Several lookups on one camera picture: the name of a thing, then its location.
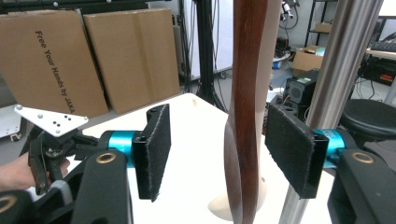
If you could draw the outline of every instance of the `white metal plate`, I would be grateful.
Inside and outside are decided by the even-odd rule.
[[[88,122],[87,117],[33,109],[21,105],[15,105],[14,110],[55,137],[62,136]]]
[[[0,137],[18,133],[21,128],[21,115],[14,112],[14,105],[0,108]]]

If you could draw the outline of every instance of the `person's hand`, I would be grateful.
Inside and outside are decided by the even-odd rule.
[[[61,164],[62,174],[67,175],[70,161]],[[35,186],[35,180],[28,165],[28,153],[18,157],[15,161],[0,166],[0,191],[12,189],[29,189]]]

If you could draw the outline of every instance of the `black pole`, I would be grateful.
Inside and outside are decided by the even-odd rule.
[[[200,88],[197,96],[208,103],[226,111],[216,94],[213,74],[213,34],[212,34],[212,1],[195,1],[197,6],[198,48],[201,70]]]

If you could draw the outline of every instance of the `silver pole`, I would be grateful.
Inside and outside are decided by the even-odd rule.
[[[306,124],[334,129],[347,102],[383,0],[339,0]],[[309,200],[289,187],[279,223],[300,223]]]
[[[392,85],[390,86],[387,97],[385,97],[384,103],[387,105],[392,105],[395,96],[396,96],[396,81],[393,81]]]

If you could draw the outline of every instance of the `cardboard box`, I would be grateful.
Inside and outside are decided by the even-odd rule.
[[[321,22],[315,26],[315,31],[321,33],[329,33],[331,29],[332,29],[332,25],[327,22]]]
[[[179,93],[170,9],[100,13],[84,21],[117,113]]]
[[[108,112],[79,15],[0,17],[0,75],[18,104],[94,117]]]
[[[320,68],[323,56],[316,55],[317,50],[322,50],[323,47],[309,46],[300,49],[296,52],[293,61],[294,75],[300,75],[314,68]]]

